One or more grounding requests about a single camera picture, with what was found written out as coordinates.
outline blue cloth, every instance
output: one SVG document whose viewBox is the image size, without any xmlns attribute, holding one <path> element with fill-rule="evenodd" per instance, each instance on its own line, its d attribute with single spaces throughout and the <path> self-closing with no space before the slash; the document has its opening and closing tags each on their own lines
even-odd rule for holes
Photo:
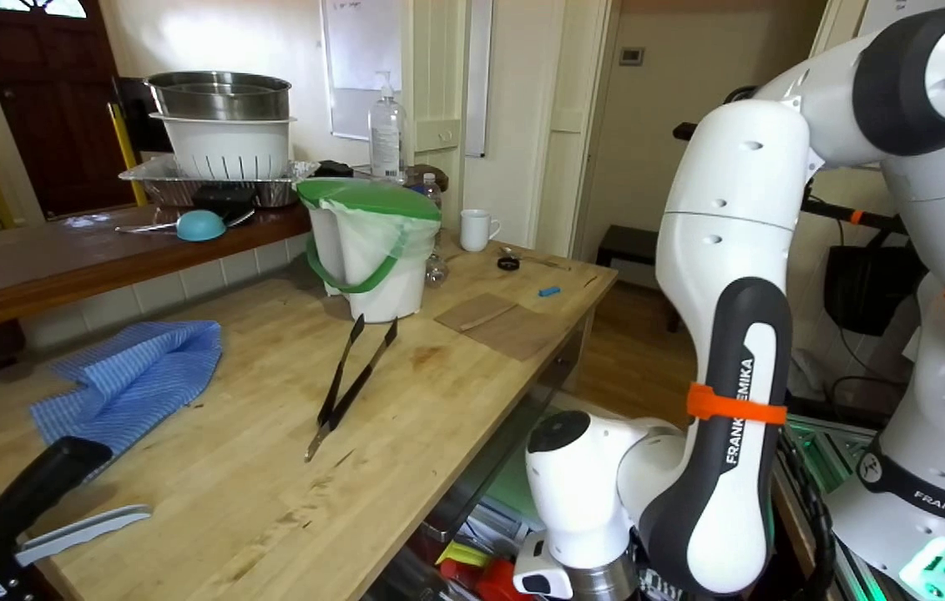
<svg viewBox="0 0 945 601">
<path fill-rule="evenodd" d="M 76 389 L 33 403 L 46 443 L 87 436 L 112 448 L 112 462 L 135 448 L 179 406 L 200 396 L 224 354 L 215 319 L 146 319 L 112 339 L 57 361 Z"/>
</svg>

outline wooden table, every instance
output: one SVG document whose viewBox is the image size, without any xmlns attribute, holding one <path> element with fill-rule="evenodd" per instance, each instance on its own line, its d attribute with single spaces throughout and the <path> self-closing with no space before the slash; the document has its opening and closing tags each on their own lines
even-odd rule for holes
<svg viewBox="0 0 945 601">
<path fill-rule="evenodd" d="M 366 593 L 614 284 L 595 263 L 522 253 L 508 273 L 494 258 L 452 258 L 310 464 L 315 412 L 352 332 L 322 284 L 291 270 L 179 312 L 224 325 L 215 384 L 41 529 L 117 504 L 153 519 L 45 570 L 76 599 Z M 366 332 L 348 373 L 381 333 Z M 29 403 L 61 386 L 45 364 L 0 373 L 0 491 L 41 455 Z"/>
<path fill-rule="evenodd" d="M 117 229 L 150 221 L 153 207 L 113 207 L 0 229 L 0 325 L 309 229 L 305 207 L 256 213 L 215 243 Z"/>
</svg>

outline wooden floor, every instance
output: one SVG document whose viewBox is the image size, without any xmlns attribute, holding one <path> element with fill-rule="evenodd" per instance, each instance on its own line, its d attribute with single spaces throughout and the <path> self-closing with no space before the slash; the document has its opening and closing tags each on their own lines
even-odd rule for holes
<svg viewBox="0 0 945 601">
<path fill-rule="evenodd" d="M 567 395 L 628 418 L 689 424 L 686 389 L 695 378 L 691 338 L 659 317 L 659 294 L 614 284 L 598 307 L 588 351 Z"/>
</svg>

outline dish rack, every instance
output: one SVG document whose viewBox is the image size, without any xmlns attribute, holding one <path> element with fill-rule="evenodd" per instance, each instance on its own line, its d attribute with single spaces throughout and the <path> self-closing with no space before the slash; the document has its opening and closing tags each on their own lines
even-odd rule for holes
<svg viewBox="0 0 945 601">
<path fill-rule="evenodd" d="M 300 178 L 295 175 L 295 165 L 283 165 L 283 170 L 253 170 L 252 165 L 232 160 L 220 160 L 215 167 L 203 165 L 187 175 L 183 160 L 179 160 L 175 152 L 153 152 L 145 165 L 123 170 L 122 181 L 140 182 L 153 207 L 172 210 L 193 207 L 203 186 L 241 186 L 241 192 L 244 186 L 252 186 L 252 198 L 261 210 L 281 210 L 295 205 L 295 182 Z"/>
</svg>

